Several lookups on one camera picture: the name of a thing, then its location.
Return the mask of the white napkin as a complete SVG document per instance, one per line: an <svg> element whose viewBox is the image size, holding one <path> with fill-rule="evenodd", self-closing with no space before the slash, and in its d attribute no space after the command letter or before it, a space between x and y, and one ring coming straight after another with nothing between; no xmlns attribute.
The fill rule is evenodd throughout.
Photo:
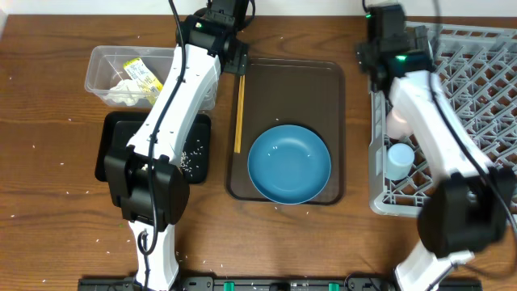
<svg viewBox="0 0 517 291"><path fill-rule="evenodd" d="M138 82L131 79L123 79L112 87L103 98L112 103L122 103L125 106L134 106L148 95L138 86Z"/></svg>

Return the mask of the white rice pile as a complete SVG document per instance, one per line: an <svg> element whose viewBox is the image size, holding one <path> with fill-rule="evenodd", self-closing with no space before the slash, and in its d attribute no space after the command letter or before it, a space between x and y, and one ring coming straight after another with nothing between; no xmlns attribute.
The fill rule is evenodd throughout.
<svg viewBox="0 0 517 291"><path fill-rule="evenodd" d="M187 141L183 147L180 168L188 172L194 168L199 168L204 158L204 150L204 145L200 139L194 138L193 140Z"/></svg>

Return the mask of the large blue plate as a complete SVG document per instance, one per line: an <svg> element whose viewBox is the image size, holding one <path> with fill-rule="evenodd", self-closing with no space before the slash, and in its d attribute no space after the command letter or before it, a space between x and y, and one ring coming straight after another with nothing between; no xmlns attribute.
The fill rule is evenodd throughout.
<svg viewBox="0 0 517 291"><path fill-rule="evenodd" d="M314 131L282 124L254 141L247 171L255 189L267 200L300 205L323 192L331 177L332 160L326 143Z"/></svg>

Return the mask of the pink plastic cup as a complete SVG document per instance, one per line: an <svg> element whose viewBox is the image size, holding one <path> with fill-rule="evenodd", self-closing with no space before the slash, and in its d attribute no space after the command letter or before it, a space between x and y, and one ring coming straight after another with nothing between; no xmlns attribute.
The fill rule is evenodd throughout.
<svg viewBox="0 0 517 291"><path fill-rule="evenodd" d="M395 108L386 116L386 134L395 140L401 140L413 134L410 124Z"/></svg>

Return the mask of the light blue plastic cup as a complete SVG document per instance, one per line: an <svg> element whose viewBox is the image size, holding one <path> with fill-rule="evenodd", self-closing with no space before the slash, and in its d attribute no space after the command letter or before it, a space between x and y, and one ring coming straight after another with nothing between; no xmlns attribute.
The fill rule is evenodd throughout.
<svg viewBox="0 0 517 291"><path fill-rule="evenodd" d="M392 145L387 152L385 177L390 180L404 179L413 166L415 159L413 149L404 143Z"/></svg>

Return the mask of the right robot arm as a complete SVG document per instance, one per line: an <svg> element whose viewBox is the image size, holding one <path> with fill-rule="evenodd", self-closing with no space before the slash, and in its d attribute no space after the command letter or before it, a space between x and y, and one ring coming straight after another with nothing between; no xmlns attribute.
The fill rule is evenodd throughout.
<svg viewBox="0 0 517 291"><path fill-rule="evenodd" d="M476 253L514 230L510 205L512 169L498 168L473 143L449 105L435 70L439 41L409 32L398 3L364 8L368 38L356 47L372 90L385 93L392 109L393 139L414 136L435 191L417 220L419 240L394 271L393 290L435 290Z"/></svg>

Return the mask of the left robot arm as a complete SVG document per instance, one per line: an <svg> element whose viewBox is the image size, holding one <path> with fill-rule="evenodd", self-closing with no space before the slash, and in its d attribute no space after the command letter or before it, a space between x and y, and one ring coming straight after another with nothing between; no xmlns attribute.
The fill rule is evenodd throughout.
<svg viewBox="0 0 517 291"><path fill-rule="evenodd" d="M105 118L96 177L107 183L135 236L134 290L169 290L176 282L174 226L190 194L180 170L183 147L204 99L216 95L221 74L245 74L249 46L237 34L253 20L246 12L255 10L253 1L217 0L177 19L168 76L140 127L133 128L133 112Z"/></svg>

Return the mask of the black waste tray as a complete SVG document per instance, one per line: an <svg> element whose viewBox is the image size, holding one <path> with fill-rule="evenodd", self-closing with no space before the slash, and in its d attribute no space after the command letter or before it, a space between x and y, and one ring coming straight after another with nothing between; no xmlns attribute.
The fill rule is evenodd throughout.
<svg viewBox="0 0 517 291"><path fill-rule="evenodd" d="M103 123L103 132L99 145L99 153L95 167L95 178L98 181L106 182L106 174L103 165L104 157L110 147L125 149L130 137L142 126L147 112L111 112L107 114ZM198 138L204 145L204 158L199 168L192 171L181 171L189 184L199 184L206 180L208 174L209 145L211 137L210 118L205 114L198 114L187 135L187 141Z"/></svg>

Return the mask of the grey dishwasher rack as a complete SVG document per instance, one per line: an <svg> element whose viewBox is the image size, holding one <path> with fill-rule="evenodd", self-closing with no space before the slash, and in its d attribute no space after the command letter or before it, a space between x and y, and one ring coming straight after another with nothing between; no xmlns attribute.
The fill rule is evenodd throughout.
<svg viewBox="0 0 517 291"><path fill-rule="evenodd" d="M469 136L498 168L516 168L516 31L444 24L437 72L450 105ZM381 92L371 95L372 139L368 147L369 205L380 215L416 217L433 192L427 161L415 137L403 138L414 164L402 180L386 178L386 134L391 110Z"/></svg>

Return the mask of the brown serving tray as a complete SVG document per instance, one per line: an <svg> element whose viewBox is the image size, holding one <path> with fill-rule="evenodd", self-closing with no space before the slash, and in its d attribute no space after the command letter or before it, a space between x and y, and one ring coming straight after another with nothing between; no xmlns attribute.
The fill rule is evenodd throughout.
<svg viewBox="0 0 517 291"><path fill-rule="evenodd" d="M345 78L333 62L255 58L237 80L229 126L227 192L237 200L264 202L247 171L255 139L281 124L314 131L330 151L331 177L312 205L334 205L346 193Z"/></svg>

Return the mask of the clear plastic bin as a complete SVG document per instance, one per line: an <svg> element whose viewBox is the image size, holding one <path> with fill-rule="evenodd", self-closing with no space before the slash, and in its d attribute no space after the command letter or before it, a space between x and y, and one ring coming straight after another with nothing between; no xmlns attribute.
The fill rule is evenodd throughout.
<svg viewBox="0 0 517 291"><path fill-rule="evenodd" d="M97 95L105 104L112 107L128 107L122 103L112 103L103 98L109 90L123 79L131 79L123 65L126 61L140 57L145 65L155 74L164 86L171 70L179 74L180 65L173 66L174 49L140 46L98 46L93 49L88 70L86 72L85 89ZM187 50L187 69L183 87L190 81L200 79L200 87L204 93L199 110L212 110L216 104L216 91L221 75L221 64L217 57L211 57L199 50ZM152 108L147 99L140 100L129 108Z"/></svg>

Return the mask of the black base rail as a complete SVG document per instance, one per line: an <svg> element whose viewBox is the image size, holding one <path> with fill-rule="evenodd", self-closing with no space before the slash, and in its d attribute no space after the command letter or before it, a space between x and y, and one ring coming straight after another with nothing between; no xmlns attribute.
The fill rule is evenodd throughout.
<svg viewBox="0 0 517 291"><path fill-rule="evenodd" d="M142 290L131 277L119 279L81 279L78 291ZM288 279L214 279L209 276L185 277L177 280L171 291L375 291L397 290L394 283L381 278L349 276L343 280ZM479 280L445 280L439 291L482 291Z"/></svg>

